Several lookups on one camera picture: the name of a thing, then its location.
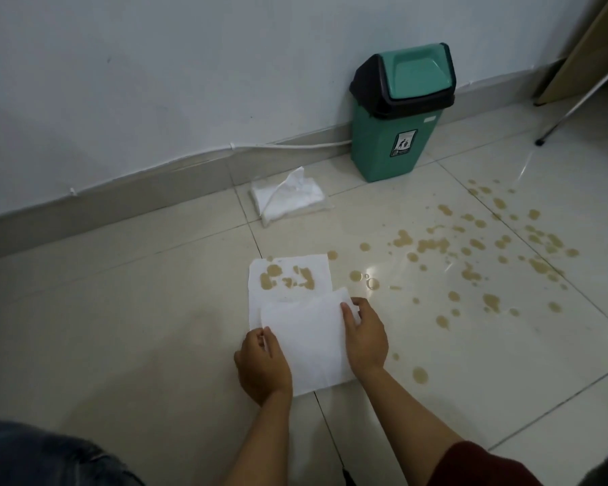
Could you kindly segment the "blue jeans leg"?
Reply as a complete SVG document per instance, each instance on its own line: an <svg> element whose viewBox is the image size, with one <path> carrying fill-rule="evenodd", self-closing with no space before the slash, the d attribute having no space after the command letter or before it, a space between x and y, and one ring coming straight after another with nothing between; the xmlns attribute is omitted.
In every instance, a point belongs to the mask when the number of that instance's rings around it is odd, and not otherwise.
<svg viewBox="0 0 608 486"><path fill-rule="evenodd" d="M92 441L0 420L0 486L145 486Z"/></svg>

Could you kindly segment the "white tissue pack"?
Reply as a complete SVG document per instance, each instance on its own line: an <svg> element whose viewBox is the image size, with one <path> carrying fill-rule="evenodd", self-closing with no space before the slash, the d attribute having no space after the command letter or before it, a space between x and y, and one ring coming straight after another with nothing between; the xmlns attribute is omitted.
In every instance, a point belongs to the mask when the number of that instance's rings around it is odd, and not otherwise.
<svg viewBox="0 0 608 486"><path fill-rule="evenodd" d="M307 176L304 167L291 171L279 183L266 179L251 182L250 196L265 228L284 218L332 209L328 196Z"/></svg>

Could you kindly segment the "grey baseboard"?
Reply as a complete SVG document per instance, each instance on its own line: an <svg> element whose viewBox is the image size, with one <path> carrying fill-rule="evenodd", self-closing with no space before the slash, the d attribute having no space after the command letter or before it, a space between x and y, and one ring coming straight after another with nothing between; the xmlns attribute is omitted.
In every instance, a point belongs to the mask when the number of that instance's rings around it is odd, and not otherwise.
<svg viewBox="0 0 608 486"><path fill-rule="evenodd" d="M7 214L0 218L0 258L345 154L350 138L351 123L345 123L278 148L225 146Z"/></svg>

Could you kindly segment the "green swing-lid trash bin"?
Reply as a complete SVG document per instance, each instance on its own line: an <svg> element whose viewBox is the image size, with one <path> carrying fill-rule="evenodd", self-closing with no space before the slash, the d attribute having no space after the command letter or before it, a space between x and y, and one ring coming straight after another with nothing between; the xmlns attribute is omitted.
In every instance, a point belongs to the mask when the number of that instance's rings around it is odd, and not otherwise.
<svg viewBox="0 0 608 486"><path fill-rule="evenodd" d="M366 182L410 173L442 113L455 102L446 43L373 54L355 71L351 160Z"/></svg>

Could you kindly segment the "dark red sleeve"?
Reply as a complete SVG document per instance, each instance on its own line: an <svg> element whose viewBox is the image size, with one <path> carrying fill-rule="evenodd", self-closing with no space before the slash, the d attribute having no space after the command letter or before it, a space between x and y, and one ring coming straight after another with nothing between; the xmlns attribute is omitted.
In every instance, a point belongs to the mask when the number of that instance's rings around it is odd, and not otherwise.
<svg viewBox="0 0 608 486"><path fill-rule="evenodd" d="M526 466L470 441L451 446L427 486L543 486Z"/></svg>

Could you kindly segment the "person's left forearm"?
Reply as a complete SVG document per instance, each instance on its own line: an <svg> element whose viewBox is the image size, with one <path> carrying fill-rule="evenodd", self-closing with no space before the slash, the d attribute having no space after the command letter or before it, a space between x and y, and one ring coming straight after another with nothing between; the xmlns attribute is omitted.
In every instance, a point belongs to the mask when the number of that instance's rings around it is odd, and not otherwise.
<svg viewBox="0 0 608 486"><path fill-rule="evenodd" d="M260 407L223 486L287 486L292 396L272 392Z"/></svg>

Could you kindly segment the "light wooden furniture panel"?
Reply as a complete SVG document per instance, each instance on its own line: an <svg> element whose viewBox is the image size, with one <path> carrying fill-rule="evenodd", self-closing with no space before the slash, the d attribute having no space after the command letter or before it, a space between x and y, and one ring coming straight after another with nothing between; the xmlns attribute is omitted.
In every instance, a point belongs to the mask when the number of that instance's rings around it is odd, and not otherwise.
<svg viewBox="0 0 608 486"><path fill-rule="evenodd" d="M538 96L542 106L584 94L608 73L608 1Z"/></svg>

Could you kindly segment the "brown-stained white paper towel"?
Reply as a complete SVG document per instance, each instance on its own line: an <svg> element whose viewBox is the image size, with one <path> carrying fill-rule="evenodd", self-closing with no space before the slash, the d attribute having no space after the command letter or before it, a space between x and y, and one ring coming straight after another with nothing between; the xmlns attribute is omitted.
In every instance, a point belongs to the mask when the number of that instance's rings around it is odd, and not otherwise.
<svg viewBox="0 0 608 486"><path fill-rule="evenodd" d="M249 328L261 327L260 310L267 303L304 301L332 291L326 254L255 259L248 277Z"/></svg>

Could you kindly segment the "person's right hand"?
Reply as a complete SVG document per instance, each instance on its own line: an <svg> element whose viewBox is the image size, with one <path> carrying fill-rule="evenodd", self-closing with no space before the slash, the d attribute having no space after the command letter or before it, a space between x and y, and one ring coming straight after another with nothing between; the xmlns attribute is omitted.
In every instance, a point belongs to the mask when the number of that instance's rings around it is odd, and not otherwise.
<svg viewBox="0 0 608 486"><path fill-rule="evenodd" d="M350 368L363 383L370 375L384 369L389 351L388 337L383 322L366 298L352 297L358 328L351 344L346 344Z"/></svg>

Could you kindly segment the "person's left hand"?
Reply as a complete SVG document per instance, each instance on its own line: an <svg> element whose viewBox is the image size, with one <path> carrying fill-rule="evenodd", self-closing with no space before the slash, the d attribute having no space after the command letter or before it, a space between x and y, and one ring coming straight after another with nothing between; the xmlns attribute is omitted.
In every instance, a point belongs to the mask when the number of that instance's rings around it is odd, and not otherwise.
<svg viewBox="0 0 608 486"><path fill-rule="evenodd" d="M248 332L234 354L238 379L246 394L259 406L279 395L293 399L292 373L280 347L279 356L270 356L264 348L262 329Z"/></svg>

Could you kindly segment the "white metal leg black foot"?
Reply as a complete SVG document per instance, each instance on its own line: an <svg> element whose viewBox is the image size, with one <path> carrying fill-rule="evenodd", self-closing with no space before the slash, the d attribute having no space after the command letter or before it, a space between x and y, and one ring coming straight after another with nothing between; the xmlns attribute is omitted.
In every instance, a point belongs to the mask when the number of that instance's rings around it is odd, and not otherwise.
<svg viewBox="0 0 608 486"><path fill-rule="evenodd" d="M562 125L568 121L588 100L590 100L605 84L608 83L608 73L597 81L583 97L581 97L575 105L573 105L563 116L561 116L548 130L541 136L535 139L534 146L542 147L546 141L555 133Z"/></svg>

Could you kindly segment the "person's right forearm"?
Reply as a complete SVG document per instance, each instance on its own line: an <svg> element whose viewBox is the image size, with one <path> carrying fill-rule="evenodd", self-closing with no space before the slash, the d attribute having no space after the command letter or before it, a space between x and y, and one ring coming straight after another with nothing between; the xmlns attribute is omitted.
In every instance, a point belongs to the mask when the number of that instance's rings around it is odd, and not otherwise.
<svg viewBox="0 0 608 486"><path fill-rule="evenodd" d="M357 373L408 486L427 486L436 467L463 438L426 409L383 367Z"/></svg>

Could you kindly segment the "brown liquid spill drops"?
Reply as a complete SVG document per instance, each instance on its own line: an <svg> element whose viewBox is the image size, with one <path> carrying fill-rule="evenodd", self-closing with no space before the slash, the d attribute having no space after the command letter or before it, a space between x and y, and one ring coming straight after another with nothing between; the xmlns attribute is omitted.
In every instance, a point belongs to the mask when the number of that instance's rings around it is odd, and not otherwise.
<svg viewBox="0 0 608 486"><path fill-rule="evenodd" d="M545 334L565 313L571 288L500 216L465 192L420 197L400 184L339 195L357 207L323 227L334 284L370 300L389 321L397 360L414 353L413 378L428 381L430 362L452 352L530 353L528 335Z"/></svg>

